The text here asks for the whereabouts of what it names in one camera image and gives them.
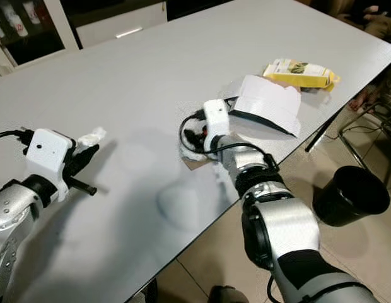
white cabinet drawer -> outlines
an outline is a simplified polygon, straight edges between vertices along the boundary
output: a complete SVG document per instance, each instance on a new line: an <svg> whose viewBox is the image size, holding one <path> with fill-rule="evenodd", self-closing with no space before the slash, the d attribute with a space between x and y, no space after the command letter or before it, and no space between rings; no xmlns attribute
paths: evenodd
<svg viewBox="0 0 391 303"><path fill-rule="evenodd" d="M145 8L93 22L76 30L82 46L116 39L167 22L166 4L156 3Z"/></svg>

glass cabinet door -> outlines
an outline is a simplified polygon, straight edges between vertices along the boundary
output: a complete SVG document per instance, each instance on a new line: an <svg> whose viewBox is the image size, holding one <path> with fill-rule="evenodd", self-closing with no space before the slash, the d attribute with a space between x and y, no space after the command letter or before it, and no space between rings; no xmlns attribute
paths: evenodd
<svg viewBox="0 0 391 303"><path fill-rule="evenodd" d="M65 48L43 0L0 0L0 47L14 66Z"/></svg>

tiled floor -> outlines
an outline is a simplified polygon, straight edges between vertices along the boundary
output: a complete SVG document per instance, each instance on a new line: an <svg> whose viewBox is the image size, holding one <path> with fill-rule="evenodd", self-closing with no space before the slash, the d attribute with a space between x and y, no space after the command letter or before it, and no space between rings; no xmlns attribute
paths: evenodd
<svg viewBox="0 0 391 303"><path fill-rule="evenodd" d="M327 135L336 136L337 129L353 115L344 110ZM373 127L368 121L358 121L355 125ZM391 168L390 144L385 143L379 131L351 132L347 137L365 155L374 173L381 179L388 178L391 194L391 169L387 168ZM281 164L281 175L290 190L310 206L316 187L324 187L338 167L357 163L340 140L324 137L311 153L305 153L305 146ZM158 276L160 302L207 302L214 285L234 286L251 303L269 302L266 295L269 273L247 259L240 215L237 204ZM320 232L323 257L363 281L380 302L391 303L391 204L384 214L345 227L320 224ZM276 287L273 294L281 300Z"/></svg>

snack bag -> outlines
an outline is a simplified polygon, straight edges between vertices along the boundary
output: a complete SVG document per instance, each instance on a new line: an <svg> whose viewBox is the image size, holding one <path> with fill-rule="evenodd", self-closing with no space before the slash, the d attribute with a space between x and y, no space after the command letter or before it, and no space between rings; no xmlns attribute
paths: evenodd
<svg viewBox="0 0 391 303"><path fill-rule="evenodd" d="M290 59L276 59L266 67L263 77L294 86L324 88L328 92L334 88L334 83L340 81L340 77L323 66Z"/></svg>

black trash bin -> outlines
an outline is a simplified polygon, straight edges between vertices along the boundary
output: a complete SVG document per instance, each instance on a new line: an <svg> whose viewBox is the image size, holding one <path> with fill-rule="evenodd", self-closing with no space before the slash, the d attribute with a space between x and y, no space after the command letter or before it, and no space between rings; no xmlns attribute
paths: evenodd
<svg viewBox="0 0 391 303"><path fill-rule="evenodd" d="M361 167L344 166L313 201L313 209L324 223L343 226L383 213L389 204L389 193L381 180Z"/></svg>

